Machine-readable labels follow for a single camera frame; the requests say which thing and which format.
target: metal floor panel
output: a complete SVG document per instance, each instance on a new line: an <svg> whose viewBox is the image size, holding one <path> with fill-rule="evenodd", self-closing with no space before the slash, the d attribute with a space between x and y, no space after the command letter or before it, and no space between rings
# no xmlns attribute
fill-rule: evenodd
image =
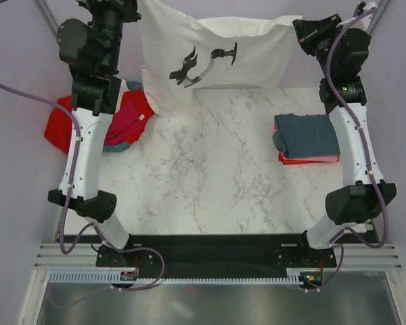
<svg viewBox="0 0 406 325"><path fill-rule="evenodd" d="M59 304L105 284L48 284ZM397 325L385 273L342 272L320 293L288 286L168 285L107 290L71 308L44 302L38 325Z"/></svg>

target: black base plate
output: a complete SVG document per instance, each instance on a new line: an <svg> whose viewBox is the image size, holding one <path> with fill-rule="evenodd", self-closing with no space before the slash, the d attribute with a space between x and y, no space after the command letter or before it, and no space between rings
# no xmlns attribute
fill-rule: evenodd
<svg viewBox="0 0 406 325"><path fill-rule="evenodd" d="M133 236L133 246L154 248L166 262L163 278L285 278L286 268L336 267L334 251L301 256L300 234L226 236ZM135 267L135 255L101 247L98 267ZM161 262L154 253L138 254L140 278L157 278Z"/></svg>

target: fabric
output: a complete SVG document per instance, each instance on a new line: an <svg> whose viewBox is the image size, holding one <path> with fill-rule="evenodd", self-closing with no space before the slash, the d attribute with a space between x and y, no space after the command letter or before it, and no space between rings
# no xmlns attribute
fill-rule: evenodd
<svg viewBox="0 0 406 325"><path fill-rule="evenodd" d="M193 89L277 87L296 44L292 21L301 18L197 20L159 0L139 0L138 5L145 94L161 116L195 107Z"/></svg>
<svg viewBox="0 0 406 325"><path fill-rule="evenodd" d="M273 142L285 158L338 156L340 149L328 115L274 116Z"/></svg>
<svg viewBox="0 0 406 325"><path fill-rule="evenodd" d="M113 121L108 128L104 144L106 146L115 146L126 141L132 134L142 134L144 126L139 117L140 113L132 100L124 103L113 116Z"/></svg>
<svg viewBox="0 0 406 325"><path fill-rule="evenodd" d="M69 112L72 111L71 97L60 98L58 103ZM149 119L154 115L142 90L127 91L123 93L120 101L120 110L113 116L106 144L118 145L125 141L128 144L136 142L144 132ZM72 122L61 110L55 108L48 119L44 136L56 148L68 153L72 134ZM128 146L116 146L113 151L128 148Z"/></svg>
<svg viewBox="0 0 406 325"><path fill-rule="evenodd" d="M312 163L336 163L340 160L340 156L321 156L321 157L309 157L309 158L298 158L298 159L288 159L282 152L278 153L278 161L281 161L283 165L301 165L301 164L312 164Z"/></svg>

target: red cloth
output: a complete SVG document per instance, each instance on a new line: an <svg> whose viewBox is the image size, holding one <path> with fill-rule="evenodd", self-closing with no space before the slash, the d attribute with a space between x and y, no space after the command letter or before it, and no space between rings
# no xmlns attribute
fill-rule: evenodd
<svg viewBox="0 0 406 325"><path fill-rule="evenodd" d="M106 140L104 142L107 146L115 146L121 144L123 141L135 133L142 133L144 131L143 123L139 120L140 113L134 105L132 100L128 101L123 107L114 115L113 122L108 128Z"/></svg>
<svg viewBox="0 0 406 325"><path fill-rule="evenodd" d="M65 107L69 112L72 111L70 96L60 98L58 104ZM120 110L113 116L112 124L107 131L106 144L118 144L122 141L129 142L130 144L136 142L144 132L146 123L153 115L154 111L150 108L142 90L127 91L123 94ZM65 113L55 108L49 115L44 132L45 138L53 146L67 154L71 134L71 120Z"/></svg>
<svg viewBox="0 0 406 325"><path fill-rule="evenodd" d="M282 152L278 152L278 161L281 161L283 165L300 165L300 164L312 164L312 163L336 163L340 160L338 155L335 156L322 156L322 157L309 157L304 159L289 159L286 158Z"/></svg>

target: pink cloth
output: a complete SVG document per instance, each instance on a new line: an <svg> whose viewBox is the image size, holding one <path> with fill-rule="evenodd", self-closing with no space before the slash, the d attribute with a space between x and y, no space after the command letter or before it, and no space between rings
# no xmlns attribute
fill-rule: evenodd
<svg viewBox="0 0 406 325"><path fill-rule="evenodd" d="M122 143L132 134L143 132L144 126L139 117L137 107L130 100L113 116L104 144L114 146Z"/></svg>

